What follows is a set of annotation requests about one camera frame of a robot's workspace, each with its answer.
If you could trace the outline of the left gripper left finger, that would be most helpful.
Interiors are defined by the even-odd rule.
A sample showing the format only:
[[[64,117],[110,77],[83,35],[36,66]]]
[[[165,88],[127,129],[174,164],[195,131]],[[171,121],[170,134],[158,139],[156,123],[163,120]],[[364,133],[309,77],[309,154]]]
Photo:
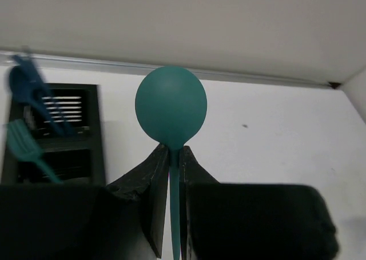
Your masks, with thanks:
[[[122,204],[112,225],[112,257],[161,257],[168,193],[169,153],[158,145],[128,173],[107,185]]]

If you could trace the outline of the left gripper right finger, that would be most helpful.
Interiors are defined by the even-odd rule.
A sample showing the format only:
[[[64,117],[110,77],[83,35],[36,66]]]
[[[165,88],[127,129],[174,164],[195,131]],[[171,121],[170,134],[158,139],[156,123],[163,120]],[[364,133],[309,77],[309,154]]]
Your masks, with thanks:
[[[186,260],[188,236],[186,185],[191,183],[218,183],[218,181],[198,163],[189,146],[184,146],[183,149],[180,150],[179,170],[180,245],[182,259]]]

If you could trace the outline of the teal spoon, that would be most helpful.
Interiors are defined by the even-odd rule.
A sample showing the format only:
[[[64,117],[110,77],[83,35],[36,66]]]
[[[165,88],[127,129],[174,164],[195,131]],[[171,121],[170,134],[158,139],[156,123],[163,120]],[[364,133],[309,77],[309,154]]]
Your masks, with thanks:
[[[173,258],[181,256],[179,161],[180,150],[202,127],[207,97],[191,72],[182,75],[150,72],[135,97],[135,112],[143,131],[169,150],[170,228]]]

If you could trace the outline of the teal fork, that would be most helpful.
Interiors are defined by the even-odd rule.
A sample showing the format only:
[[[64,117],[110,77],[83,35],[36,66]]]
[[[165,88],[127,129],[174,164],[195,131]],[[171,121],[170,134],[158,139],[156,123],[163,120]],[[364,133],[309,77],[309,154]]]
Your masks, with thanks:
[[[16,119],[6,124],[6,143],[17,160],[34,163],[48,176],[50,182],[62,183],[53,169],[42,159],[43,150],[30,134],[22,119]]]

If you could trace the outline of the dark blue knife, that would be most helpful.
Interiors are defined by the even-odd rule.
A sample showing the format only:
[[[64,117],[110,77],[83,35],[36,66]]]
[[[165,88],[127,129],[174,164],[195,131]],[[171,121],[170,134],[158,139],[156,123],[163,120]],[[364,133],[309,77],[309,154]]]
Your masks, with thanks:
[[[9,72],[9,88],[15,101],[30,105],[34,108],[44,120],[50,123],[51,128],[60,136],[74,136],[75,130],[66,120],[59,104],[54,100],[54,94],[48,84],[44,82],[35,63],[30,55],[22,57],[18,54],[11,55],[11,59],[17,64]],[[53,119],[50,110],[43,102],[43,97],[49,97],[53,103],[52,107],[56,109],[61,117],[63,126]]]

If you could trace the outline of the dark blue spoon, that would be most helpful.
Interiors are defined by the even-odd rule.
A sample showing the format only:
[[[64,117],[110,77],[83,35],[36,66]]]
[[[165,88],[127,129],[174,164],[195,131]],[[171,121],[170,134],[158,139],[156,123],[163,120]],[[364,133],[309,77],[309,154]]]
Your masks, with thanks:
[[[14,66],[9,71],[9,88],[15,101],[36,109],[44,120],[49,121],[54,132],[60,136],[66,135],[64,128],[52,118],[43,102],[43,97],[53,98],[53,95],[36,69]]]

